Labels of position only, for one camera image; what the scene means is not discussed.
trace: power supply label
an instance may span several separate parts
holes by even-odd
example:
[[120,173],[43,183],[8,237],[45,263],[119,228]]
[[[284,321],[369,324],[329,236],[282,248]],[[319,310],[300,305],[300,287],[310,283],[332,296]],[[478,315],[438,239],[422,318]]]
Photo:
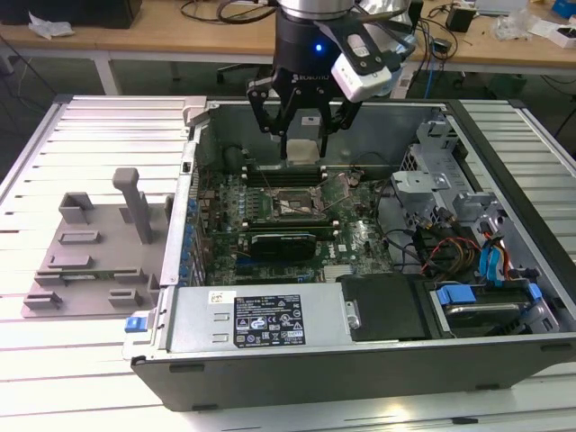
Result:
[[300,295],[234,299],[234,345],[238,348],[305,345]]

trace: blue tab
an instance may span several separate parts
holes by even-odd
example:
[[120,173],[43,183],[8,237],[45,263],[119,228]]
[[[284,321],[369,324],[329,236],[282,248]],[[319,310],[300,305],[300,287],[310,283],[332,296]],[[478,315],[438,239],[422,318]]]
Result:
[[129,317],[126,319],[124,331],[126,333],[142,333],[148,331],[146,317]]
[[496,286],[502,286],[502,281],[498,278],[498,263],[500,262],[500,250],[493,247],[490,252],[490,261],[488,263],[488,273],[486,279],[494,282]]
[[532,296],[532,300],[536,301],[542,298],[542,292],[540,288],[535,283],[528,284],[528,290],[530,291],[530,295]]
[[480,253],[480,263],[478,265],[478,272],[480,276],[485,276],[488,273],[488,254],[490,253],[489,247],[483,247]]
[[476,296],[470,285],[444,285],[436,291],[440,304],[475,303]]

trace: floor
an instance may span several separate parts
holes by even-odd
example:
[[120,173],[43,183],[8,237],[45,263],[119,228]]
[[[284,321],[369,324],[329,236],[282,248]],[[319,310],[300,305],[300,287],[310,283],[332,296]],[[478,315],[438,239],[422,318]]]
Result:
[[[89,60],[35,58],[31,65],[42,75],[57,93],[70,95],[102,95],[104,92]],[[165,62],[116,61],[114,68],[126,95],[236,95],[242,96],[246,82],[255,74],[254,70],[235,71],[227,75],[226,83],[216,83],[215,64],[179,64],[182,79],[174,82],[170,67]],[[22,61],[15,61],[14,73],[2,77],[0,83],[0,180],[18,157],[28,138],[41,121],[41,107],[47,109],[52,100],[50,90],[31,72],[25,71]],[[568,113],[576,106],[574,97],[576,83],[557,84],[552,89],[540,76],[497,77],[468,74],[462,88],[456,88],[456,73],[436,74],[432,80],[431,98],[487,99],[509,97],[502,93],[526,79],[523,90],[516,99],[522,100],[536,118],[552,133],[555,133]],[[570,81],[562,77],[560,81]],[[422,73],[409,92],[409,97],[424,96],[428,73]],[[487,90],[499,88],[496,94]],[[19,100],[12,95],[28,99]],[[571,152],[576,152],[576,116],[564,127],[559,141]]]

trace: motherboard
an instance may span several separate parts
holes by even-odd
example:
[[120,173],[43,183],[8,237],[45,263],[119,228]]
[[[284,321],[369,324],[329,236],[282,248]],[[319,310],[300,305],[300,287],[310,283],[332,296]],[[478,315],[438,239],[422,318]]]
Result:
[[390,272],[375,219],[381,182],[361,177],[325,168],[282,175],[204,170],[190,197],[195,228],[185,233],[201,244],[203,277],[194,279],[187,268],[194,261],[183,254],[180,284],[324,283]]

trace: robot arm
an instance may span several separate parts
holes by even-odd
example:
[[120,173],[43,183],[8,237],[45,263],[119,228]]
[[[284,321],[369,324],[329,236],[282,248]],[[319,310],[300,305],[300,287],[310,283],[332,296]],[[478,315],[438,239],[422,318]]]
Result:
[[[380,24],[404,14],[407,8],[370,15],[353,12],[355,0],[277,3],[274,72],[251,83],[247,97],[260,130],[281,138],[282,159],[286,158],[287,132],[297,110],[317,109],[321,118],[320,156],[324,157],[328,136],[348,129],[362,101],[386,85],[403,61],[395,51],[382,51],[366,24]],[[271,89],[280,97],[275,116],[265,108]],[[345,101],[333,114],[330,102],[341,96]]]

